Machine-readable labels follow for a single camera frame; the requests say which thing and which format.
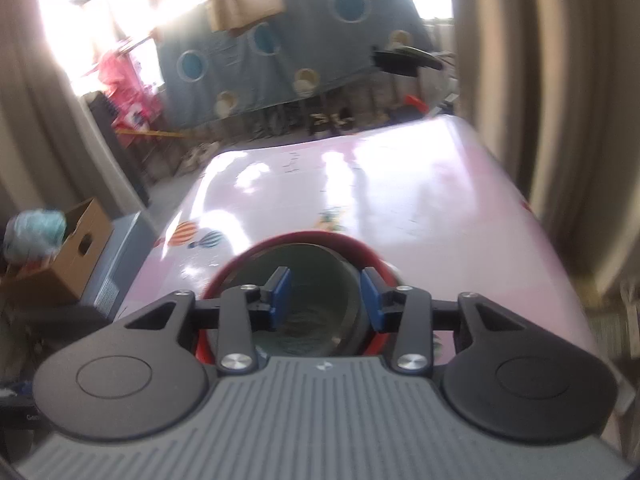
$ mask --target blue fabric panel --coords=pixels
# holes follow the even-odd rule
[[[198,6],[162,28],[158,58],[173,126],[190,128],[309,97],[373,70],[372,46],[430,50],[412,0],[284,0],[233,38]]]

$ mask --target handle hole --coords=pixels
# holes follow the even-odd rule
[[[126,327],[138,330],[162,330],[174,312],[174,308],[175,303],[165,303],[151,312],[147,312],[144,316],[134,319]]]
[[[78,245],[78,252],[84,256],[85,254],[87,254],[89,247],[91,247],[91,244],[94,242],[94,237],[91,236],[91,233],[87,233],[82,237],[82,240],[80,240],[80,244]]]
[[[522,325],[507,319],[492,308],[478,303],[476,305],[480,319],[484,327],[490,332],[512,332],[513,330],[524,330]]]

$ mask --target red cloth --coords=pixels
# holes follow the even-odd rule
[[[109,88],[108,97],[118,107],[113,126],[129,130],[148,130],[149,124],[162,111],[162,103],[151,87],[140,79],[140,66],[134,66],[130,56],[109,51],[98,64],[98,79]],[[128,146],[134,136],[119,136]]]

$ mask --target gray ribbed platform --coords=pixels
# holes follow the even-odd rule
[[[525,447],[479,433],[430,383],[391,373],[376,357],[272,358],[261,372],[223,380],[171,431],[128,445],[55,435],[18,469],[34,480],[622,480],[630,472],[595,437]]]

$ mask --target hot air balloon sticker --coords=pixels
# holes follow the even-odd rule
[[[189,248],[194,249],[196,247],[204,247],[205,249],[211,249],[218,245],[223,237],[224,235],[220,231],[210,231],[200,240],[191,242],[189,244]]]
[[[182,222],[178,224],[178,227],[175,228],[175,231],[169,238],[167,245],[170,247],[176,247],[179,245],[184,245],[189,240],[191,240],[195,234],[198,232],[198,226],[194,222]],[[158,245],[164,243],[165,238],[158,238],[154,247],[158,247]]]

